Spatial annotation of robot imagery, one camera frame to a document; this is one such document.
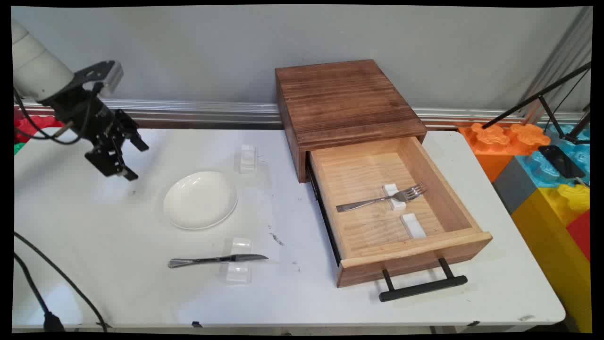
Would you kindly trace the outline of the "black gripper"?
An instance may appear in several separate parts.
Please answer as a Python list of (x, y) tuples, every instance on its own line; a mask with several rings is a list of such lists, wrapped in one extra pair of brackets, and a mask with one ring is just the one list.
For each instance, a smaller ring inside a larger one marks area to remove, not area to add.
[[(45, 99), (45, 106), (54, 110), (56, 119), (65, 124), (71, 123), (71, 131), (78, 138), (96, 142), (93, 149), (85, 153), (85, 158), (106, 177), (122, 176), (129, 181), (138, 179), (138, 175), (126, 166), (122, 154), (125, 138), (140, 151), (149, 146), (138, 133), (138, 124), (123, 110), (115, 114), (100, 99), (104, 85), (93, 85), (87, 90), (82, 85), (65, 86), (58, 93)], [(114, 134), (116, 122), (119, 134)]]

